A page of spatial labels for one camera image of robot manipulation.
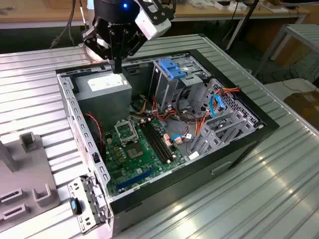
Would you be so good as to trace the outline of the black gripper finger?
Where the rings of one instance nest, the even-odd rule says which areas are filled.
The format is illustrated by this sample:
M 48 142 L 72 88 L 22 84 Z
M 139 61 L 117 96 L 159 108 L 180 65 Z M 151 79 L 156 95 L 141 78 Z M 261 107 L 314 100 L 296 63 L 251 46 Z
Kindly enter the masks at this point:
M 117 73 L 122 72 L 122 61 L 128 56 L 133 56 L 146 42 L 147 38 L 140 29 L 135 32 L 124 30 L 119 57 L 117 58 Z
M 84 44 L 102 60 L 108 61 L 112 67 L 114 74 L 118 73 L 118 57 L 113 56 L 112 48 L 110 44 L 107 44 L 107 47 L 99 44 L 98 36 L 95 27 L 90 27 L 87 31 L 83 33 L 83 42 Z

